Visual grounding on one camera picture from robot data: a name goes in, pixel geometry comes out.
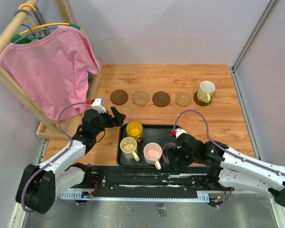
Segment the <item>purple mug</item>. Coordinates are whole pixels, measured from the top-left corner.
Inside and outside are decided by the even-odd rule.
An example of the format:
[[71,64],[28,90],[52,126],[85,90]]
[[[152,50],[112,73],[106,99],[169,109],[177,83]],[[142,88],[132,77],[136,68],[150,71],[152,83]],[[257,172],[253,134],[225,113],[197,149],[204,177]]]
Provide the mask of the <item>purple mug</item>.
[[162,149],[162,160],[167,165],[170,164],[169,157],[168,157],[168,150],[171,149],[173,146],[175,146],[175,143],[169,142],[165,144]]

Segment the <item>woven rattan coaster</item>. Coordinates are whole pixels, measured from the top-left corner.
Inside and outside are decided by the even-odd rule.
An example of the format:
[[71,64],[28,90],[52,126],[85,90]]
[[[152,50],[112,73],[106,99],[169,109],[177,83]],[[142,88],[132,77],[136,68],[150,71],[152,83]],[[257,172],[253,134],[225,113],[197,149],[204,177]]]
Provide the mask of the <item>woven rattan coaster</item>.
[[145,91],[137,91],[132,95],[132,101],[135,105],[146,105],[150,100],[150,95]]
[[191,103],[191,97],[185,92],[179,92],[175,95],[175,102],[181,106],[187,106]]

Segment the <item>pale green octagonal mug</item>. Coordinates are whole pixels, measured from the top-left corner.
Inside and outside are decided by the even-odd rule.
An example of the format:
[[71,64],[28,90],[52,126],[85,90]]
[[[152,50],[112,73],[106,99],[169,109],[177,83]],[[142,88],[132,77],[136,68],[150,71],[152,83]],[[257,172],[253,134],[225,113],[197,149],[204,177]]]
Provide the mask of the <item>pale green octagonal mug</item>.
[[199,101],[209,103],[216,87],[211,81],[203,81],[199,85],[197,98]]

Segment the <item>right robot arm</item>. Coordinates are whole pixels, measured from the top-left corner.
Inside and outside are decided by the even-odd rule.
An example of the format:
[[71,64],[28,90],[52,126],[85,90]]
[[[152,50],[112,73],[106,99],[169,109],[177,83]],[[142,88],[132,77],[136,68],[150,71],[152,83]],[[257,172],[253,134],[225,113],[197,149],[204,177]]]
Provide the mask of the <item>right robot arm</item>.
[[172,130],[176,144],[168,150],[170,167],[180,171],[192,163],[210,168],[206,185],[211,190],[235,188],[264,194],[285,207],[285,167],[246,156],[223,143],[203,143],[182,129]]

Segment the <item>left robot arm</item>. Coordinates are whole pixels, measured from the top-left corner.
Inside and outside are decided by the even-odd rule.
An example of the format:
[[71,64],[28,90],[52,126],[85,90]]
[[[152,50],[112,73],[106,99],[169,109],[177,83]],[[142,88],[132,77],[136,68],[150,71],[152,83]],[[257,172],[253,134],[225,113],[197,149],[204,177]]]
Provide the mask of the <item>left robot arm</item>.
[[55,199],[74,185],[87,188],[92,183],[91,174],[72,166],[97,143],[97,136],[107,128],[122,126],[126,116],[111,107],[112,114],[100,113],[92,108],[85,111],[82,123],[70,142],[50,159],[29,164],[23,171],[16,193],[16,202],[26,213],[46,213]]

